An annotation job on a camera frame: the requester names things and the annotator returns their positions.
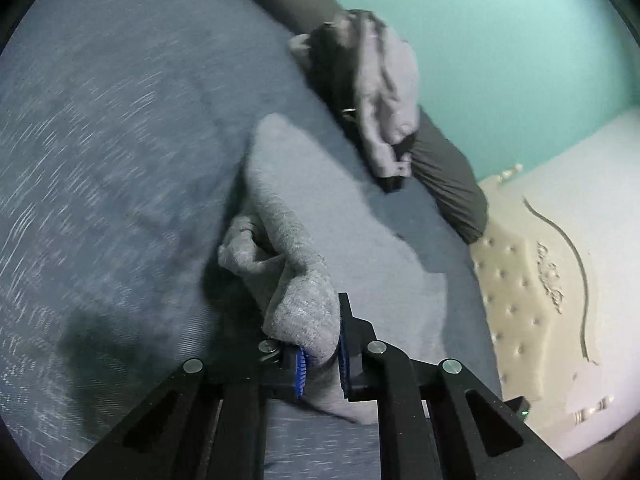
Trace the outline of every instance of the beige upholstery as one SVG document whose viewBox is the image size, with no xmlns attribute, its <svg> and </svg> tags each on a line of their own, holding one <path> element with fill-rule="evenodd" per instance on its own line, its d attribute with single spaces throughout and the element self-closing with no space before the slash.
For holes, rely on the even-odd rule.
<svg viewBox="0 0 640 480">
<path fill-rule="evenodd" d="M 565 405 L 578 372 L 597 366 L 595 282 L 588 255 L 571 235 L 526 197 L 501 194 L 501 181 L 494 176 L 481 183 L 489 222 L 472 257 L 504 399 L 525 396 L 531 403 L 527 423 L 552 440 L 559 425 L 577 421 Z"/>
</svg>

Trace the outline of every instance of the bed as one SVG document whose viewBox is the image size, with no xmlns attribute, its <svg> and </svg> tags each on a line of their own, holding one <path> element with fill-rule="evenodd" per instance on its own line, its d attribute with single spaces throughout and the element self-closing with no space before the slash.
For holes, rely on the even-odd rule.
<svg viewBox="0 0 640 480">
<path fill-rule="evenodd" d="M 472 246 L 505 398 L 562 457 L 640 412 L 640 112 L 521 177 L 482 183 L 489 225 Z"/>
<path fill-rule="evenodd" d="M 468 247 L 414 179 L 386 195 L 251 0 L 37 0 L 0 56 L 0 415 L 59 479 L 183 361 L 255 330 L 213 257 L 252 129 L 287 116 L 447 283 L 442 338 L 500 393 Z M 274 403 L 266 477 L 376 478 L 377 428 Z"/>
</svg>

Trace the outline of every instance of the silver screw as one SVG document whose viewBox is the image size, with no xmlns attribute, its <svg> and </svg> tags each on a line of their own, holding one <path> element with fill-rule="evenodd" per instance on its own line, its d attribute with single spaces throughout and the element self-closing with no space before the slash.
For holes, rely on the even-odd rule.
<svg viewBox="0 0 640 480">
<path fill-rule="evenodd" d="M 273 339 L 265 339 L 258 343 L 258 350 L 263 354 L 273 354 L 278 349 L 278 342 Z"/>
<path fill-rule="evenodd" d="M 383 354 L 386 351 L 386 345 L 382 341 L 372 341 L 367 345 L 367 350 L 372 354 Z"/>
<path fill-rule="evenodd" d="M 455 359 L 447 359 L 442 363 L 442 369 L 447 374 L 459 374 L 462 371 L 462 365 Z"/>
<path fill-rule="evenodd" d="M 200 359 L 189 359 L 182 365 L 182 369 L 188 374 L 197 374 L 202 370 L 202 361 Z"/>
</svg>

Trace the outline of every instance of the teal wall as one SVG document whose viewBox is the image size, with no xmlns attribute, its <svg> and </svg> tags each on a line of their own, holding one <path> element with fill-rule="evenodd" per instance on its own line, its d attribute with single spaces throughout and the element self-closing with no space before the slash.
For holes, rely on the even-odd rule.
<svg viewBox="0 0 640 480">
<path fill-rule="evenodd" d="M 530 170 L 629 108 L 638 50 L 608 0 L 338 0 L 408 40 L 420 100 L 478 179 Z"/>
</svg>

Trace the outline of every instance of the gray bedspread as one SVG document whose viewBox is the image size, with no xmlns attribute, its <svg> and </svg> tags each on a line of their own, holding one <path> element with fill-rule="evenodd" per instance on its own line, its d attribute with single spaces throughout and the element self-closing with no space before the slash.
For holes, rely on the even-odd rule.
<svg viewBox="0 0 640 480">
<path fill-rule="evenodd" d="M 45 480 L 221 332 L 255 330 L 213 256 L 272 112 L 444 274 L 447 353 L 499 391 L 466 245 L 415 180 L 370 182 L 289 38 L 250 0 L 37 0 L 0 56 L 0 415 Z M 375 478 L 377 453 L 376 428 L 274 403 L 268 478 Z"/>
</svg>

